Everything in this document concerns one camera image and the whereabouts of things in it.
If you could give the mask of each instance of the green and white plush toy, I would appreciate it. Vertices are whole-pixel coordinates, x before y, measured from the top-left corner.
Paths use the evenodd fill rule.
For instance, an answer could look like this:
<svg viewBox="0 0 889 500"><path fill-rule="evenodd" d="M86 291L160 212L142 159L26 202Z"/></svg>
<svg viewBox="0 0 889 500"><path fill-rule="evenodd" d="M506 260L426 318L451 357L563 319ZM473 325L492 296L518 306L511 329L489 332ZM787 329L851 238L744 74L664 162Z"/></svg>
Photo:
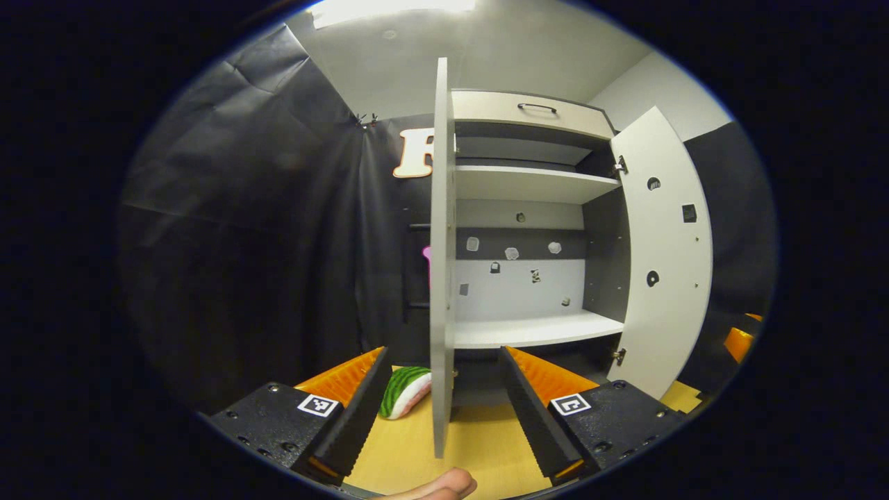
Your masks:
<svg viewBox="0 0 889 500"><path fill-rule="evenodd" d="M395 420L411 411L429 394L432 388L432 373L424 367L401 367L389 378L383 402L380 403L380 416Z"/></svg>

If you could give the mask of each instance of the hand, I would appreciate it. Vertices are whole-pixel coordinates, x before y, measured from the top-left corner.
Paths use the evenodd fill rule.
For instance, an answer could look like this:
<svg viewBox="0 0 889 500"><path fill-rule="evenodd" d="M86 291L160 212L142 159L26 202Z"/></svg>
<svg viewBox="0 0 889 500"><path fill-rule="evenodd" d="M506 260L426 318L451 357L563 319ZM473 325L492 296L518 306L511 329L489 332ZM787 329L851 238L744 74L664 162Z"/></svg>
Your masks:
<svg viewBox="0 0 889 500"><path fill-rule="evenodd" d="M462 500L476 490L478 483L469 472L458 467L438 476L422 486L372 500Z"/></svg>

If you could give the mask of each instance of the ceiling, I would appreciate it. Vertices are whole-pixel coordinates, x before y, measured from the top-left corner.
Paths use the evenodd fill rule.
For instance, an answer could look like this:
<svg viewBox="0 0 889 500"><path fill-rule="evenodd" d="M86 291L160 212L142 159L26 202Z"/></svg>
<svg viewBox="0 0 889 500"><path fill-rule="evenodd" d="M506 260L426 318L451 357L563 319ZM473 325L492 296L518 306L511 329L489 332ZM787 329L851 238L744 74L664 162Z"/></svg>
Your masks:
<svg viewBox="0 0 889 500"><path fill-rule="evenodd" d="M319 30L301 12L287 24L353 112L380 118L433 112L439 57L457 88L589 102L652 51L557 0L477 0L469 12L397 12Z"/></svg>

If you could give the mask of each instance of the cabinet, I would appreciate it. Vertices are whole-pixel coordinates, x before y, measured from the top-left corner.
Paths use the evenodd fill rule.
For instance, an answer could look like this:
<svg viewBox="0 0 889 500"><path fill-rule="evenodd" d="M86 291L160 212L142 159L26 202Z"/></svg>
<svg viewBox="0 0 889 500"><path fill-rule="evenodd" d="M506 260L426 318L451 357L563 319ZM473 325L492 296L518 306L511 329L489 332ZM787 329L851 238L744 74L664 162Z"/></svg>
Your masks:
<svg viewBox="0 0 889 500"><path fill-rule="evenodd" d="M464 139L468 147L458 155ZM599 109L452 90L442 58L434 143L436 456L450 420L454 350L621 334L618 349L626 354L608 378L660 398L697 340L712 273L701 183L660 111L615 134ZM530 155L516 158L521 144ZM621 169L592 175L552 160L586 156Z"/></svg>

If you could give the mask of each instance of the yellow table surface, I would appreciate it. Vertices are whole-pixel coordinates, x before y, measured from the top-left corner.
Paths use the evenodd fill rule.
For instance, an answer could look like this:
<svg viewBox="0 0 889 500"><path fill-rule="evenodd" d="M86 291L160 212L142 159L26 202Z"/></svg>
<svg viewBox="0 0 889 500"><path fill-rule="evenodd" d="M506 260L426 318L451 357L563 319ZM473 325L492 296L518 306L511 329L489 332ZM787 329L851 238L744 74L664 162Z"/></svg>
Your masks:
<svg viewBox="0 0 889 500"><path fill-rule="evenodd" d="M344 482L391 495L432 481L451 467L469 471L474 500L519 496L549 488L512 406L455 408L444 458L432 442L432 398L388 420L377 415L352 474Z"/></svg>

